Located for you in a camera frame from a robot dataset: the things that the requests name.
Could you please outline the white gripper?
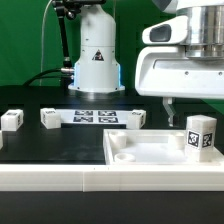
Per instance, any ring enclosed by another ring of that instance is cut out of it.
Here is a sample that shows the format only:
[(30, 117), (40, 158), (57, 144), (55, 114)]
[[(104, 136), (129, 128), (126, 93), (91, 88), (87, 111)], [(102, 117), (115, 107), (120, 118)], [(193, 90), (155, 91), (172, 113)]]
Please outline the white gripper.
[(172, 97), (224, 99), (224, 59), (189, 59), (178, 46), (145, 47), (137, 59), (135, 89), (140, 95), (164, 97), (172, 127)]

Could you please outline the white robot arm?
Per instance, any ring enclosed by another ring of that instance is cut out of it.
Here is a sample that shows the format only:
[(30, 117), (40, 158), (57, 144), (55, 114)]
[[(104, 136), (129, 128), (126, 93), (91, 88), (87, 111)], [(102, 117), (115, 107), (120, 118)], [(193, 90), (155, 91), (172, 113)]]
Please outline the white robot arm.
[[(175, 98), (224, 99), (224, 0), (152, 0), (173, 19), (144, 29), (135, 89), (159, 96), (174, 125)], [(94, 99), (122, 91), (115, 60), (115, 23), (102, 7), (81, 13), (81, 52), (69, 89)]]

